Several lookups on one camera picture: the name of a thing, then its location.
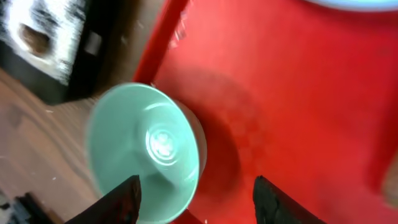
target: red tray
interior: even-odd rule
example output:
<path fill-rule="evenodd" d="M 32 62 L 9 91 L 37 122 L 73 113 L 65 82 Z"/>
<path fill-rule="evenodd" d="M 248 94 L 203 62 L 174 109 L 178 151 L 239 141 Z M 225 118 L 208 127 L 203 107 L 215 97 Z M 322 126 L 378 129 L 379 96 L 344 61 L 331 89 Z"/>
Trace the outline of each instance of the red tray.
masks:
<path fill-rule="evenodd" d="M 255 223 L 264 175 L 327 223 L 397 223 L 380 184 L 398 145 L 398 14 L 186 4 L 165 3 L 134 81 L 185 103 L 206 132 L 192 217 Z"/>

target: black object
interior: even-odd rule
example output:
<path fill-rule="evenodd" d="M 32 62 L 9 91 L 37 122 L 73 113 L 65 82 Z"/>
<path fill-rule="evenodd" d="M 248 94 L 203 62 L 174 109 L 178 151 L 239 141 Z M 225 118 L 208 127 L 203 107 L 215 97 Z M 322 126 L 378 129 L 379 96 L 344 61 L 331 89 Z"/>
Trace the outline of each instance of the black object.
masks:
<path fill-rule="evenodd" d="M 66 224 L 132 224 L 141 204 L 139 176 L 128 178 Z"/>
<path fill-rule="evenodd" d="M 253 201 L 257 224 L 325 223 L 263 176 L 255 180 Z"/>
<path fill-rule="evenodd" d="M 13 214 L 7 224 L 53 224 L 30 193 L 16 197 L 12 211 Z"/>
<path fill-rule="evenodd" d="M 20 58 L 2 41 L 0 67 L 49 105 L 92 95 L 122 3 L 123 0 L 86 0 L 83 10 L 86 21 L 67 86 Z M 96 55 L 85 49 L 93 35 L 101 37 L 101 45 Z"/>

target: bowl rim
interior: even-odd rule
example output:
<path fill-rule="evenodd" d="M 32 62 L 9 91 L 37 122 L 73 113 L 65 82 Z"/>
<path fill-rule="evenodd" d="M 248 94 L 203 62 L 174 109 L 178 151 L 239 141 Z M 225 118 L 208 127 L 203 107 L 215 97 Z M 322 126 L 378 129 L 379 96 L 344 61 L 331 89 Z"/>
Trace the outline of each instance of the bowl rim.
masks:
<path fill-rule="evenodd" d="M 309 2 L 319 4 L 321 6 L 330 7 L 332 9 L 340 9 L 344 11 L 357 12 L 383 12 L 395 11 L 398 9 L 398 0 L 377 0 L 371 1 L 347 1 L 347 0 L 307 0 Z"/>
<path fill-rule="evenodd" d="M 159 224 L 160 223 L 170 223 L 173 220 L 175 220 L 176 218 L 178 218 L 188 208 L 188 206 L 191 203 L 193 197 L 195 196 L 195 192 L 197 190 L 198 182 L 199 182 L 199 178 L 200 178 L 200 176 L 199 176 L 199 173 L 200 173 L 200 152 L 199 152 L 199 150 L 200 149 L 198 148 L 198 142 L 197 142 L 198 140 L 195 137 L 195 134 L 193 132 L 193 128 L 192 128 L 191 124 L 189 123 L 189 120 L 185 116 L 184 112 L 181 110 L 181 108 L 178 106 L 178 104 L 176 104 L 174 102 L 173 99 L 171 99 L 169 96 L 167 96 L 162 91 L 154 88 L 153 86 L 149 86 L 149 85 L 146 85 L 146 84 L 143 84 L 143 83 L 134 83 L 134 82 L 123 83 L 123 84 L 120 84 L 120 85 L 116 85 L 116 86 L 110 88 L 104 94 L 102 94 L 101 98 L 94 105 L 93 109 L 91 110 L 90 117 L 88 118 L 88 121 L 87 121 L 87 124 L 86 124 L 86 128 L 85 128 L 85 133 L 86 133 L 86 136 L 85 136 L 85 149 L 86 149 L 85 150 L 85 157 L 86 157 L 86 161 L 88 161 L 88 168 L 90 170 L 90 175 L 92 176 L 92 178 L 90 178 L 90 179 L 92 181 L 92 184 L 94 185 L 93 188 L 95 190 L 96 195 L 99 196 L 99 197 L 103 197 L 105 195 L 105 193 L 104 193 L 104 190 L 101 188 L 101 185 L 99 184 L 100 183 L 99 180 L 96 178 L 96 171 L 93 168 L 93 161 L 91 159 L 91 155 L 92 155 L 91 152 L 93 150 L 93 147 L 91 145 L 91 140 L 90 140 L 90 139 L 92 139 L 92 135 L 93 135 L 93 132 L 91 130 L 93 129 L 92 127 L 94 125 L 94 120 L 95 120 L 94 118 L 97 117 L 101 107 L 104 106 L 109 100 L 111 100 L 112 97 L 115 94 L 117 94 L 120 91 L 123 91 L 125 89 L 128 89 L 128 88 L 148 88 L 148 89 L 154 90 L 157 93 L 159 93 L 160 95 L 162 95 L 166 100 L 169 101 L 169 103 L 174 105 L 176 107 L 176 109 L 178 109 L 179 113 L 181 113 L 181 115 L 184 117 L 184 122 L 186 123 L 186 125 L 188 125 L 190 133 L 192 134 L 193 139 L 194 139 L 194 142 L 193 142 L 194 145 L 193 146 L 196 148 L 196 154 L 197 154 L 197 158 L 198 158 L 198 160 L 197 160 L 198 172 L 197 172 L 197 174 L 195 174 L 197 176 L 197 178 L 195 179 L 195 185 L 193 187 L 192 193 L 189 196 L 189 199 L 187 200 L 187 202 L 185 203 L 183 208 L 181 210 L 179 210 L 176 214 L 172 215 L 170 218 L 168 218 L 166 220 L 152 222 L 152 221 L 145 221 L 145 220 L 138 219 L 138 221 L 137 221 L 138 223 L 159 223 Z"/>

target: mint green bowl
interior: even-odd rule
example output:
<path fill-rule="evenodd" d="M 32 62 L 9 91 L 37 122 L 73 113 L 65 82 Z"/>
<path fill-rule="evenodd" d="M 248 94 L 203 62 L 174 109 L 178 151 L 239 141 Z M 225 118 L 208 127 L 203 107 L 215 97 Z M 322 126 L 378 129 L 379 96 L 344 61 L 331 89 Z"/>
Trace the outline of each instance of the mint green bowl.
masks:
<path fill-rule="evenodd" d="M 138 83 L 114 87 L 99 100 L 88 123 L 86 148 L 102 195 L 140 175 L 138 223 L 176 219 L 192 201 L 206 162 L 205 135 L 195 115 Z"/>

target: light blue object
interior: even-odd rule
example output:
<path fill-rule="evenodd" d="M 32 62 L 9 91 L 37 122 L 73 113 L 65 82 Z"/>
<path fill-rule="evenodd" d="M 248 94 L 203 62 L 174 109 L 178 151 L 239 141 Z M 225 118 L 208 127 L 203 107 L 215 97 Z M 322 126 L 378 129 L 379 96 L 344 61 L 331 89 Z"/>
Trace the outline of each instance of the light blue object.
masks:
<path fill-rule="evenodd" d="M 111 89 L 92 112 L 86 148 L 96 186 L 104 195 L 140 175 L 138 223 L 169 223 L 193 198 L 205 165 L 200 150 L 206 146 L 198 148 L 203 142 L 196 133 L 202 141 L 203 130 L 189 111 L 196 119 L 193 130 L 184 113 L 186 107 L 138 83 Z"/>
<path fill-rule="evenodd" d="M 398 0 L 308 0 L 326 7 L 348 11 L 393 11 Z"/>

